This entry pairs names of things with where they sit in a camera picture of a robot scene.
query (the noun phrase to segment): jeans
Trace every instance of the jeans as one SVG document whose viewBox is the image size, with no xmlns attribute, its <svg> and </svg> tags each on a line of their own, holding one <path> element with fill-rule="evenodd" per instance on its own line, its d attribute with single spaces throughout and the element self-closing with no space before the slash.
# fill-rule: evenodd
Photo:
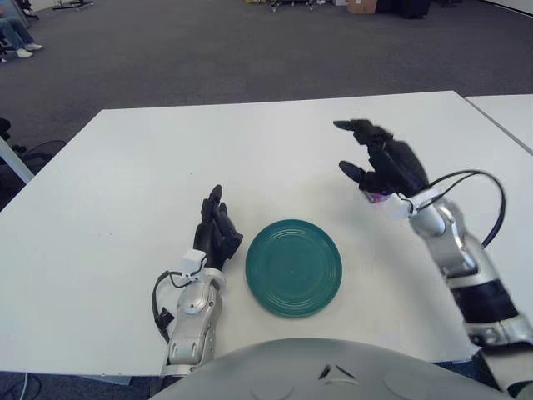
<svg viewBox="0 0 533 400">
<path fill-rule="evenodd" d="M 33 37 L 27 32 L 22 21 L 14 17 L 0 18 L 0 32 L 18 50 L 33 43 Z"/>
</svg>

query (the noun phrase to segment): teal plate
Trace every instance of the teal plate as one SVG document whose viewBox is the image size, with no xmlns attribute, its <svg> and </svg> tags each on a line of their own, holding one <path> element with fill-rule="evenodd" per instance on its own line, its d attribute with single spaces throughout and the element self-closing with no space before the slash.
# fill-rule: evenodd
<svg viewBox="0 0 533 400">
<path fill-rule="evenodd" d="M 248 249 L 248 287 L 264 308 L 283 317 L 306 317 L 323 309 L 341 278 L 335 243 L 312 223 L 274 222 Z"/>
</svg>

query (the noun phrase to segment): wire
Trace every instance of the wire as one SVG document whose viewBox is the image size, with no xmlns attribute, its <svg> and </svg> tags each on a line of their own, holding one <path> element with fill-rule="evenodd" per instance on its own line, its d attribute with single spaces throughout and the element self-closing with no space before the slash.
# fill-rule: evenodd
<svg viewBox="0 0 533 400">
<path fill-rule="evenodd" d="M 173 275 L 181 276 L 182 273 L 181 272 L 175 272 L 175 271 L 165 271 L 164 273 L 159 275 L 159 277 L 156 280 L 156 284 L 153 286 L 153 290 L 152 290 L 152 314 L 153 314 L 153 320 L 155 321 L 155 323 L 157 325 L 157 329 L 159 330 L 159 333 L 161 334 L 161 336 L 163 337 L 163 339 L 165 339 L 165 342 L 167 342 L 167 343 L 170 340 L 170 338 L 168 337 L 168 332 L 167 332 L 166 329 L 160 327 L 160 325 L 158 323 L 160 314 L 159 314 L 159 310 L 158 310 L 158 307 L 157 307 L 157 296 L 156 296 L 157 287 L 159 286 L 159 284 L 166 277 L 170 277 L 172 286 L 177 288 L 177 289 L 184 288 L 189 283 L 191 283 L 191 281 L 188 281 L 187 283 L 184 283 L 183 285 L 176 285 L 176 283 L 174 282 L 174 279 L 172 279 Z"/>
<path fill-rule="evenodd" d="M 6 390 L 5 392 L 2 392 L 0 393 L 0 400 L 6 400 L 7 399 L 7 396 L 11 396 L 12 399 L 15 398 L 15 393 L 14 393 L 14 390 L 15 388 L 17 388 L 19 385 L 21 384 L 24 384 L 26 386 L 26 389 L 22 389 L 22 394 L 21 394 L 21 397 L 19 398 L 19 400 L 24 396 L 24 394 L 28 393 L 28 389 L 32 386 L 30 385 L 30 382 L 31 380 L 34 380 L 36 383 L 37 383 L 37 391 L 35 392 L 35 394 L 33 394 L 33 397 L 30 398 L 29 400 L 35 400 L 37 398 L 37 396 L 41 393 L 41 388 L 42 388 L 42 382 L 41 382 L 41 379 L 39 379 L 39 377 L 37 377 L 36 375 L 31 375 L 31 374 L 26 374 L 24 376 L 24 379 L 18 381 L 18 382 L 15 382 L 13 385 L 11 385 L 11 387 Z"/>
<path fill-rule="evenodd" d="M 498 232 L 500 231 L 501 225 L 503 224 L 503 220 L 505 219 L 505 216 L 506 216 L 506 206 L 507 206 L 506 191 L 504 190 L 504 188 L 501 185 L 501 182 L 498 180 L 498 178 L 495 177 L 494 175 L 492 175 L 491 173 L 488 173 L 487 171 L 482 171 L 480 169 L 463 169 L 463 170 L 460 170 L 460 171 L 448 173 L 447 175 L 444 175 L 443 177 L 439 177 L 435 181 L 431 182 L 429 186 L 432 188 L 437 183 L 440 183 L 440 182 L 442 182 L 442 181 L 444 181 L 446 179 L 455 177 L 457 175 L 463 175 L 465 173 L 468 173 L 468 175 L 466 175 L 465 177 L 461 177 L 460 179 L 457 179 L 443 193 L 439 194 L 438 196 L 435 196 L 434 198 L 431 199 L 431 201 L 429 203 L 427 203 L 424 206 L 418 208 L 418 211 L 423 210 L 426 207 L 429 207 L 431 204 L 433 204 L 437 200 L 441 199 L 445 194 L 447 194 L 451 189 L 453 189 L 455 186 L 457 186 L 459 183 L 461 183 L 465 179 L 473 177 L 475 175 L 485 175 L 490 180 L 492 180 L 492 182 L 494 182 L 496 184 L 496 186 L 500 190 L 500 195 L 501 195 L 501 198 L 500 198 L 500 211 L 498 212 L 498 218 L 496 219 L 496 222 L 495 222 L 494 226 L 492 227 L 492 229 L 489 232 L 489 234 L 486 236 L 485 240 L 483 240 L 483 242 L 481 243 L 483 245 L 483 247 L 486 248 L 489 245 L 489 243 L 492 242 L 492 240 L 496 237 Z"/>
<path fill-rule="evenodd" d="M 24 374 L 24 386 L 22 387 L 22 393 L 20 393 L 20 397 L 18 400 L 23 400 L 24 395 L 26 394 L 26 388 L 27 388 L 27 372 Z"/>
</svg>

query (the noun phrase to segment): table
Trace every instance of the table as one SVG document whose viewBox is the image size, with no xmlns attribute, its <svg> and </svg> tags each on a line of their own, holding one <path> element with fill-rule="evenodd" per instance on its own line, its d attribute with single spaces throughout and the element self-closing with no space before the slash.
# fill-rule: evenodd
<svg viewBox="0 0 533 400">
<path fill-rule="evenodd" d="M 337 166 L 369 167 L 366 149 L 331 123 L 363 117 L 407 140 L 430 178 L 461 168 L 501 178 L 507 218 L 488 252 L 533 317 L 533 158 L 454 92 L 104 110 L 0 212 L 0 370 L 157 375 L 166 344 L 152 320 L 152 286 L 192 245 L 202 199 L 217 183 L 244 234 L 225 265 L 217 356 L 325 337 L 427 361 L 468 358 L 475 348 L 423 242 Z M 451 198 L 470 230 L 486 235 L 496 188 L 471 179 Z M 284 218 L 324 229 L 343 262 L 338 294 L 308 318 L 271 315 L 246 285 L 252 239 Z M 177 295 L 162 286 L 160 305 L 172 310 Z"/>
<path fill-rule="evenodd" d="M 533 94 L 467 97 L 466 100 L 533 155 Z"/>
</svg>

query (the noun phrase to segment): robotic arm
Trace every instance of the robotic arm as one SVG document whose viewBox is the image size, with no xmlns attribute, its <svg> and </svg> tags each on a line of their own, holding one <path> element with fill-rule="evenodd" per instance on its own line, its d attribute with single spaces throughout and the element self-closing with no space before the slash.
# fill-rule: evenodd
<svg viewBox="0 0 533 400">
<path fill-rule="evenodd" d="M 341 161 L 341 170 L 359 183 L 362 191 L 407 197 L 411 204 L 409 222 L 425 241 L 461 310 L 470 340 L 481 347 L 481 356 L 500 388 L 507 391 L 513 384 L 531 381 L 533 329 L 526 316 L 516 310 L 484 245 L 466 230 L 457 206 L 433 188 L 405 142 L 394 140 L 390 133 L 367 120 L 334 123 L 353 131 L 354 138 L 368 146 L 369 161 L 375 169 L 366 172 Z M 500 225 L 505 212 L 502 188 L 501 191 Z M 499 225 L 493 228 L 485 245 L 498 229 Z"/>
<path fill-rule="evenodd" d="M 215 328 L 222 312 L 219 292 L 225 287 L 224 262 L 241 244 L 242 235 L 227 216 L 227 206 L 220 203 L 222 187 L 216 185 L 202 203 L 202 221 L 197 227 L 193 248 L 182 258 L 177 272 L 165 271 L 152 293 L 152 310 L 157 328 L 168 343 L 162 375 L 183 376 L 211 361 L 215 349 Z M 183 288 L 177 301 L 176 317 L 157 309 L 157 285 L 169 277 L 175 288 Z M 179 284 L 173 277 L 179 277 Z M 169 336 L 168 324 L 176 319 Z"/>
</svg>

